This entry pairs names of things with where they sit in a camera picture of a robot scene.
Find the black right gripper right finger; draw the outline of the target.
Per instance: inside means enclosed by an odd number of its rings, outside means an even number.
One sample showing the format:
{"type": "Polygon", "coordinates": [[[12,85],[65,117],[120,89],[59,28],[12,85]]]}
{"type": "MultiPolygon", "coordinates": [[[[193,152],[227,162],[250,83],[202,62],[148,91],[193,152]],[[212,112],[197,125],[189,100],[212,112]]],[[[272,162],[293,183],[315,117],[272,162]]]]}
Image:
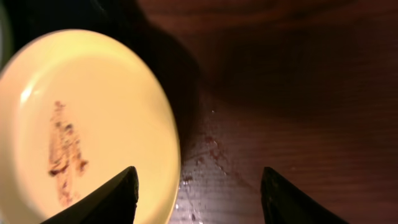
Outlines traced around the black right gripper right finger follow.
{"type": "Polygon", "coordinates": [[[263,170],[261,203],[266,224],[347,224],[271,167],[263,170]]]}

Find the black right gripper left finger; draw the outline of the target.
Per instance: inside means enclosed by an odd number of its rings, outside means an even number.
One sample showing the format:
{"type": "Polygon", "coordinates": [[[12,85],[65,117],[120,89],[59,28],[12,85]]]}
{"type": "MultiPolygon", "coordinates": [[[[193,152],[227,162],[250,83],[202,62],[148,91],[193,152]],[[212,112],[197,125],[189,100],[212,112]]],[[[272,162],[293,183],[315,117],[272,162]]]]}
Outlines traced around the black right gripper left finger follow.
{"type": "Polygon", "coordinates": [[[138,198],[137,171],[135,167],[129,166],[42,224],[133,224],[138,198]]]}

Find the yellow plate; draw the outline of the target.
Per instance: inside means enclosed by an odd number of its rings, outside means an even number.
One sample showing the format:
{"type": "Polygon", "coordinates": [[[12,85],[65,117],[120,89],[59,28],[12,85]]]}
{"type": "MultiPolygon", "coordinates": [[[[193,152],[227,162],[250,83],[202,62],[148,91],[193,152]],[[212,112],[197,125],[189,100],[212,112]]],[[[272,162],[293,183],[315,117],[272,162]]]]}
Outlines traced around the yellow plate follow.
{"type": "Polygon", "coordinates": [[[106,35],[62,30],[33,40],[1,72],[1,218],[40,223],[125,168],[139,179],[136,223],[167,223],[180,146],[149,67],[106,35]]]}

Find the mint green plate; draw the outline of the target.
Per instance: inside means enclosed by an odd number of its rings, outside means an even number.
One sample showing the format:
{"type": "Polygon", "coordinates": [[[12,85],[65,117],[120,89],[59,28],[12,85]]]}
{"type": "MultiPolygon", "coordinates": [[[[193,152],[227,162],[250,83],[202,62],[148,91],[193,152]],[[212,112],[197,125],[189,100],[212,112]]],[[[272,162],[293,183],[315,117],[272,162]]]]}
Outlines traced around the mint green plate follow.
{"type": "Polygon", "coordinates": [[[12,28],[9,20],[9,16],[1,2],[1,69],[7,64],[7,61],[12,57],[13,53],[13,40],[12,40],[12,28]]]}

